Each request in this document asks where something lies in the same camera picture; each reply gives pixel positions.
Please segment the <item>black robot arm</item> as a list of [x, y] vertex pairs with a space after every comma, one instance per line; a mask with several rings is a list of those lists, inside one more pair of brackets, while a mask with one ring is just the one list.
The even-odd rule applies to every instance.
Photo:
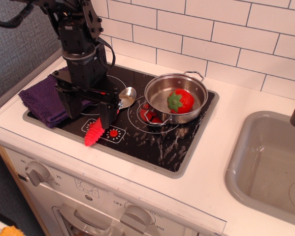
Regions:
[[105, 48], [110, 45], [100, 38], [102, 19], [89, 0], [28, 0], [48, 15], [62, 45], [67, 71], [55, 71], [59, 98], [71, 119], [82, 112], [82, 101], [98, 104], [101, 125], [107, 129], [117, 118], [121, 106], [119, 88], [107, 79], [115, 65], [107, 62]]

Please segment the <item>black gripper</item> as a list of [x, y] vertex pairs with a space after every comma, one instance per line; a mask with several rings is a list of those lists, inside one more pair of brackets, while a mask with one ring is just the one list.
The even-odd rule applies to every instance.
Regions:
[[81, 54], [62, 51], [67, 70], [55, 71], [56, 90], [67, 115], [75, 119], [83, 110], [83, 100], [99, 103], [99, 118], [103, 129], [116, 120], [120, 107], [119, 89], [108, 81], [113, 67], [106, 60], [105, 50], [90, 50]]

